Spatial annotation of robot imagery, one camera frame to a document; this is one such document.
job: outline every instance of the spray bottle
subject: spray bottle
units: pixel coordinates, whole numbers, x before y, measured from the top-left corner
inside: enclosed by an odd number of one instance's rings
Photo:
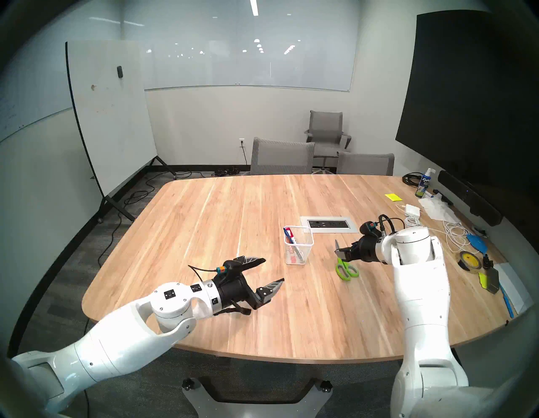
[[[431,181],[431,176],[436,173],[436,170],[433,168],[429,168],[425,174],[421,177],[421,180],[419,181],[419,185],[417,186],[416,190],[416,196],[417,197],[423,197],[425,194],[425,191],[429,187],[429,183]]]

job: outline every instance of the whiteboard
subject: whiteboard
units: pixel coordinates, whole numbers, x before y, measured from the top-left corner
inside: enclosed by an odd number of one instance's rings
[[[66,43],[73,109],[103,196],[157,155],[139,48],[122,40]]]
[[[126,0],[125,20],[135,24],[125,25],[124,37],[141,44],[144,88],[350,90],[358,0],[258,0],[257,6],[254,16],[248,0]]]
[[[70,39],[120,39],[121,5],[92,0],[72,9],[32,37],[0,78],[0,141],[71,107],[64,44]]]

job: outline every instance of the office chair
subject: office chair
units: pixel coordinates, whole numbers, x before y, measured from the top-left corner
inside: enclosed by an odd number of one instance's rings
[[[254,138],[249,174],[311,174],[313,155],[313,143]]]
[[[326,168],[328,158],[337,158],[339,150],[348,148],[352,140],[350,135],[342,132],[342,112],[310,112],[309,129],[305,131],[307,142],[314,142],[314,157],[323,158],[322,169],[316,169],[313,174],[331,174]]]
[[[371,174],[392,176],[395,155],[352,154],[339,152],[337,174]]]

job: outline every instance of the green scissors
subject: green scissors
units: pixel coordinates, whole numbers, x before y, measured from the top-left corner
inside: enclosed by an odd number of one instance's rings
[[[338,250],[339,248],[338,242],[335,240],[335,249]],[[341,279],[349,282],[350,277],[358,277],[360,275],[360,272],[358,272],[353,265],[348,264],[346,261],[343,261],[340,258],[337,259],[338,262],[335,266],[335,271]]]

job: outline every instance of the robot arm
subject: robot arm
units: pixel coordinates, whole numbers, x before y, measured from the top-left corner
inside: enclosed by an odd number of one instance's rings
[[[460,402],[467,396],[466,402],[470,402],[485,393],[474,391],[470,395],[466,373],[451,352],[447,331],[451,291],[441,244],[426,227],[386,235],[376,229],[377,224],[363,224],[360,232],[364,236],[335,253],[346,261],[360,259],[393,266],[404,325],[404,359],[393,384],[391,417],[410,417],[419,410],[425,414],[427,404],[432,414],[427,416],[448,416],[439,410],[442,404],[430,402],[433,396],[438,397],[436,401],[450,396]]]
[[[250,309],[238,306],[243,300],[253,309],[269,303],[284,279],[253,292],[242,273],[263,262],[263,258],[238,257],[217,268],[213,279],[191,286],[162,284],[148,296],[106,315],[77,342],[53,353],[33,351],[13,360],[25,372],[44,409],[59,412],[91,385],[155,360],[190,334],[198,320],[223,312],[250,314]],[[227,310],[230,305],[235,308]],[[161,334],[146,325],[152,313]]]

